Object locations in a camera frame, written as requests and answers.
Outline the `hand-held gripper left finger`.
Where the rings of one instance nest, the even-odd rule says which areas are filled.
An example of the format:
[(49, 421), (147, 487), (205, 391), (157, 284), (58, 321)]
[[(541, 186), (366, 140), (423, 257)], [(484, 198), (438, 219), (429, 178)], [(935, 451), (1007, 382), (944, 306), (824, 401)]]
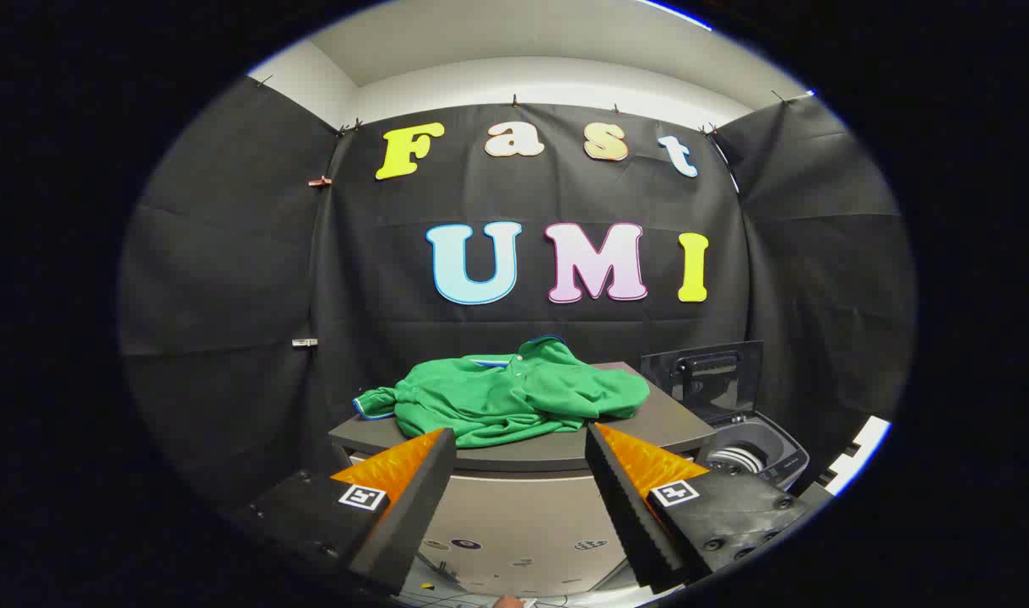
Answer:
[(298, 470), (227, 514), (232, 526), (318, 584), (403, 589), (455, 462), (449, 428), (321, 476)]

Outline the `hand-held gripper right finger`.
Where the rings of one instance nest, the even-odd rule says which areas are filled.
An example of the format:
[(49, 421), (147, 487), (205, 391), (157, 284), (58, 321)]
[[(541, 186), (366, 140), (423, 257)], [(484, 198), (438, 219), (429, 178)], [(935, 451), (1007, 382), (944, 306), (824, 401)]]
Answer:
[(653, 592), (735, 570), (815, 511), (760, 476), (708, 469), (600, 423), (586, 428), (586, 462), (627, 565)]

